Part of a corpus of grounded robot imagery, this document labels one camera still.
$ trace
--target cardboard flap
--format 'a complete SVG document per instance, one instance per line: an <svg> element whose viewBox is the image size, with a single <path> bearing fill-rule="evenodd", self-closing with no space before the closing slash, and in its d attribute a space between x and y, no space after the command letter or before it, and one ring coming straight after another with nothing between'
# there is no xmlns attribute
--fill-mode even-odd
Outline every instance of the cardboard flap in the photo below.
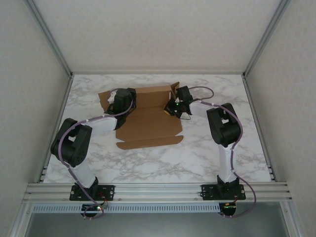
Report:
<svg viewBox="0 0 316 237"><path fill-rule="evenodd" d="M105 92L101 92L99 93L99 98L100 98L100 104L101 107L103 108L103 111L105 112L108 109L108 106L110 105L108 102L108 95L109 95L110 91L105 91Z"/></svg>
<svg viewBox="0 0 316 237"><path fill-rule="evenodd" d="M170 85L170 87L171 87L171 89L172 89L172 92L173 92L174 94L175 94L176 89L179 88L179 86L180 86L180 83L179 83L179 82L176 82L176 83Z"/></svg>
<svg viewBox="0 0 316 237"><path fill-rule="evenodd" d="M128 116L125 124L116 130L116 138L137 141L175 136L182 131L181 121L160 108L160 113Z"/></svg>
<svg viewBox="0 0 316 237"><path fill-rule="evenodd" d="M135 149L135 148L146 148L146 147L157 147L178 144L183 140L183 136L176 137L164 137L164 138L153 138L139 141L129 142L117 142L118 148L123 150Z"/></svg>
<svg viewBox="0 0 316 237"><path fill-rule="evenodd" d="M136 109L126 118L126 122L116 130L117 143L121 149L164 146L177 144L183 136L180 119L164 112L164 107L175 94L179 82L172 85L136 88ZM110 91L99 93L100 104L106 112Z"/></svg>

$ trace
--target metal rail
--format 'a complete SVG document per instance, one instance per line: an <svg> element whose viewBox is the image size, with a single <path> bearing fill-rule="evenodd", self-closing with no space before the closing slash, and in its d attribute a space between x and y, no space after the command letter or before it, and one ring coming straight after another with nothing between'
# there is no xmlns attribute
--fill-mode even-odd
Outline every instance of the metal rail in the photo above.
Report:
<svg viewBox="0 0 316 237"><path fill-rule="evenodd" d="M252 115L253 115L253 118L254 118L254 121L255 121L255 125L256 125L256 128L257 128L258 136L259 136L259 140L260 140L261 147L262 147L262 151L263 151L264 157L266 159L266 163L268 165L268 168L271 169L271 172L270 171L269 172L270 172L270 174L273 175L273 178L276 181L279 181L279 179L278 179L279 175L278 175L278 173L275 170L275 165L271 161L271 156L270 156L270 153L268 151L267 143L266 143L266 140L265 140L264 135L263 135L263 130L262 130L260 122L259 122L259 117L258 117L257 111L255 109L255 105L254 105L254 102L253 102L253 99L252 99L252 96L251 96L251 92L250 92L250 89L249 89L248 82L244 78L243 75L241 76L241 78L242 78L242 82L243 82L243 85L244 85L244 88L245 88L245 91L246 91L246 95L247 95L247 98L248 98L248 101L249 101L250 109L251 109L251 112L252 112Z"/></svg>
<svg viewBox="0 0 316 237"><path fill-rule="evenodd" d="M56 41L54 40L51 32L48 29L48 26L46 25L42 15L40 14L40 11L38 10L36 4L34 3L33 0L24 0L25 5L31 12L33 18L35 19L37 25L39 26L40 30L43 32L43 35L49 44L50 48L52 49L53 53L55 54L58 62L60 65L63 67L65 73L68 75L69 78L71 78L71 71L70 68L61 53L61 50L59 49Z"/></svg>
<svg viewBox="0 0 316 237"><path fill-rule="evenodd" d="M73 77L71 77L70 80L68 81L66 90L64 92L63 100L62 100L62 103L61 103L61 106L60 106L60 109L59 109L59 112L58 112L58 116L57 116L57 119L56 119L56 122L55 122L54 130L53 130L53 132L52 132L52 134L50 136L49 143L48 143L49 145L46 148L44 160L43 160L43 163L42 163L42 169L40 170L40 173L38 173L38 176L37 176L38 177L37 182L41 182L42 180L44 180L44 176L46 174L47 166L48 166L49 159L50 159L50 156L51 156L50 145L54 141L55 136L56 136L56 134L58 132L58 129L59 129L59 126L60 126L60 122L61 122L61 119L63 117L63 113L64 113L64 110L65 110L65 107L66 107L66 104L67 104L69 92L70 92L71 86L73 84L73 80L74 80Z"/></svg>
<svg viewBox="0 0 316 237"><path fill-rule="evenodd" d="M23 203L76 203L69 201L73 184L29 184ZM115 185L115 195L112 203L191 203L191 202L227 202L231 200L203 201L199 195L202 183L179 184L112 184ZM258 202L291 201L286 182L256 182L250 183L256 192ZM244 184L246 200L253 202L253 193Z"/></svg>
<svg viewBox="0 0 316 237"><path fill-rule="evenodd" d="M273 14L272 19L270 20L266 30L264 31L255 51L253 52L250 61L244 71L245 78L249 76L253 67L257 63L259 57L261 56L263 50L265 49L269 39L271 38L273 32L275 31L280 19L282 18L283 14L285 13L286 8L290 4L291 0L281 0L279 5L276 8L276 11Z"/></svg>

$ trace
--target cable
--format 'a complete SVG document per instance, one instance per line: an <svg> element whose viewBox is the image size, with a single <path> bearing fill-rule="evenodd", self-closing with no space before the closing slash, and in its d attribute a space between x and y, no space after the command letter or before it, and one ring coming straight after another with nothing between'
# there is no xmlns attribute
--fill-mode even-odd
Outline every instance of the cable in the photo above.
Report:
<svg viewBox="0 0 316 237"><path fill-rule="evenodd" d="M68 168L68 171L70 173L70 175L74 178L75 182L78 184L78 186L81 188L81 190L83 191L83 193L90 199L90 201L92 201L94 204L90 205L89 207L87 207L83 213L83 216L84 218L86 218L86 212L87 210L89 210L91 207L93 206L99 206L101 211L102 211L102 214L99 215L99 216L96 216L96 217L90 217L90 220L92 219L97 219L101 216L104 215L104 210L103 210L103 207L97 203L87 192L86 190L84 189L82 183L78 180L78 178L76 177L76 175L71 171L70 169L70 165L68 163L66 163L63 158L62 158L62 155L61 155L61 146L63 144L63 141L64 139L66 138L66 136L68 135L68 133L70 133L71 130L73 130L75 127L77 127L78 125L82 124L82 123L86 123L86 122L89 122L89 121L95 121L95 120L98 120L98 119L103 119L103 118L108 118L108 117L116 117L116 116L120 116L120 115L123 115L123 114L126 114L133 106L133 101L131 101L130 103L130 106L128 107L128 109L122 113L118 113L116 115L101 115L101 116L97 116L97 117L94 117L94 118L90 118L90 119L87 119L87 120L82 120L82 121L79 121L77 123L75 123L74 125L72 125L70 128L67 129L67 131L62 135L62 137L60 138L60 141L59 141L59 144L58 144L58 157L59 157L59 160L60 162L66 166Z"/></svg>
<svg viewBox="0 0 316 237"><path fill-rule="evenodd" d="M231 112L230 110L226 109L225 107L221 106L221 105L217 105L217 104L213 104L213 103L207 103L207 102L204 102L204 101L201 101L202 104L205 104L205 105L210 105L210 106L214 106L214 107L218 107L218 108L221 108L222 110L226 111L228 114L230 114L234 119L236 119L237 123L238 123L238 126L240 128L240 135L238 137L238 139L235 141L235 143L233 144L232 146L232 149L231 149L231 169L232 169L232 172L233 174L238 178L240 179L241 181L243 181L252 191L253 193L253 196L254 196L254 202L253 202L253 205L250 209L248 209L247 211L241 213L241 214L238 214L238 215L234 215L234 216L230 216L230 218L236 218L236 217L240 217L240 216L243 216L245 214L248 214L249 212L251 212L256 204L257 204L257 196L256 196L256 193L255 191L253 190L253 188L251 187L251 185L245 181L243 178L241 178L239 175L236 174L236 172L234 171L234 148L235 146L237 145L237 143L241 140L241 137L242 137L242 134L243 134L243 129L242 129L242 125L241 125L241 122L240 120L238 119L238 117L233 113Z"/></svg>
<svg viewBox="0 0 316 237"><path fill-rule="evenodd" d="M102 198L104 198L103 203L101 203L101 205L103 206L103 205L105 204L105 202L107 203L107 205L109 205L107 199L105 198L105 194L104 194L103 192L98 193L98 194L99 194Z"/></svg>
<svg viewBox="0 0 316 237"><path fill-rule="evenodd" d="M200 100L207 100L207 99L211 99L211 98L214 97L214 91L211 88L207 87L207 86L193 86L193 87L190 87L189 90L195 89L195 88L204 88L204 89L208 89L208 90L210 90L212 92L211 96L201 98Z"/></svg>

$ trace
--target aluminum frame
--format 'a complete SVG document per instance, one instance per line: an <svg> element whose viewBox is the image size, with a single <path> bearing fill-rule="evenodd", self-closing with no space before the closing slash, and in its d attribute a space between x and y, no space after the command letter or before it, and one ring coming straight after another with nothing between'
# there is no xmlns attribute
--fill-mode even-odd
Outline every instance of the aluminum frame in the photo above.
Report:
<svg viewBox="0 0 316 237"><path fill-rule="evenodd" d="M52 49L53 53L55 54L58 62L63 67L65 73L68 75L69 78L71 78L72 73L71 70L61 53L61 50L59 49L56 41L54 40L54 37L52 36L51 32L48 29L48 26L46 25L43 17L40 14L40 11L38 10L35 2L33 0L23 0L26 7L29 9L30 13L32 14L35 22L37 23L38 27L42 31L44 38L46 39L48 45Z"/></svg>
<svg viewBox="0 0 316 237"><path fill-rule="evenodd" d="M279 5L276 8L270 22L268 23L267 28L265 29L255 51L253 52L250 61L245 68L244 76L247 79L249 74L251 73L252 69L256 65L259 57L261 56L263 50L265 49L269 39L271 38L273 32L275 31L279 21L281 20L283 14L285 13L287 7L289 6L291 0L281 0Z"/></svg>
<svg viewBox="0 0 316 237"><path fill-rule="evenodd" d="M24 237L29 226L34 204L22 203L8 237Z"/></svg>
<svg viewBox="0 0 316 237"><path fill-rule="evenodd" d="M58 132L58 129L59 129L59 126L60 126L60 123L61 123L61 119L63 117L63 113L64 113L64 110L65 110L65 107L66 107L66 104L67 104L68 96L69 96L69 93L70 93L73 81L74 81L74 76L71 76L71 78L68 81L65 93L63 95L63 100L62 100L62 103L61 103L61 106L60 106L60 109L59 109L59 112L58 112L58 116L57 116L57 119L56 119L56 122L55 122L54 130L53 130L53 132L51 134L51 137L49 139L49 144L48 144L48 146L46 148L44 160L43 160L43 163L42 163L42 168L41 168L40 173L38 174L37 182L41 182L42 178L43 178L43 174L45 175L45 173L46 173L47 166L48 166L48 163L49 163L49 159L50 159L50 156L51 156L50 144L52 144L52 142L54 141L55 136L56 136L56 134Z"/></svg>
<svg viewBox="0 0 316 237"><path fill-rule="evenodd" d="M300 219L296 212L296 208L293 202L280 202L284 221L288 230L290 237L304 237L307 236Z"/></svg>
<svg viewBox="0 0 316 237"><path fill-rule="evenodd" d="M173 75L242 75L242 71L74 71L75 75L128 75L128 74L173 74Z"/></svg>
<svg viewBox="0 0 316 237"><path fill-rule="evenodd" d="M229 202L231 200L204 201L199 195L205 183L153 183L153 184L111 184L115 185L115 195L110 203L190 203L190 202ZM244 185L246 200L253 202L250 188ZM70 201L73 184L29 184L22 203L91 203L89 201ZM256 192L258 202L291 201L292 197L286 182L250 183Z"/></svg>
<svg viewBox="0 0 316 237"><path fill-rule="evenodd" d="M274 180L278 181L279 175L277 174L277 171L274 169L274 164L271 160L271 156L270 156L270 153L269 153L268 148L267 148L267 143L266 143L266 140L263 136L262 128L261 128L261 125L259 122L257 111L256 111L254 103L253 103L253 99L252 99L251 92L250 92L250 89L248 86L248 82L244 76L241 76L241 77L242 77L243 86L245 88L246 95L247 95L247 98L249 101L250 109L251 109L251 112L252 112L252 115L253 115L253 118L255 121L255 125L257 128L258 135L259 135L259 140L261 143L262 151L263 151L264 157L266 159L266 163L268 165L268 168L270 168L272 170L270 173L273 174Z"/></svg>

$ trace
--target grey panel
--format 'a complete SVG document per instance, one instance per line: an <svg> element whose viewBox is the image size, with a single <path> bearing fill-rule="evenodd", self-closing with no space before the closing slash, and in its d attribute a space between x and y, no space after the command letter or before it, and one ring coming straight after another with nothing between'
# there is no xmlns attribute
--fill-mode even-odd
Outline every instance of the grey panel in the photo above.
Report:
<svg viewBox="0 0 316 237"><path fill-rule="evenodd" d="M316 236L316 1L292 1L248 77L279 181Z"/></svg>
<svg viewBox="0 0 316 237"><path fill-rule="evenodd" d="M65 73L69 77L71 77L70 69L67 65L67 62L65 61L64 56L60 52L58 45L56 44L56 42L55 42L53 36L51 35L48 27L46 26L46 23L44 22L42 16L40 15L40 12L37 9L35 3L33 2L33 0L24 0L24 3L28 7L30 12L32 13L36 23L38 24L40 30L42 31L44 37L46 38L48 45L51 47L53 53L55 54L56 59L59 61L61 66L64 68Z"/></svg>
<svg viewBox="0 0 316 237"><path fill-rule="evenodd" d="M250 203L240 203L238 211ZM79 214L33 214L28 237L286 237L278 203L260 203L251 214L223 219L217 213L106 214L88 221Z"/></svg>
<svg viewBox="0 0 316 237"><path fill-rule="evenodd" d="M35 0L73 72L241 72L279 0Z"/></svg>
<svg viewBox="0 0 316 237"><path fill-rule="evenodd" d="M68 77L21 0L0 2L0 236L37 180Z"/></svg>

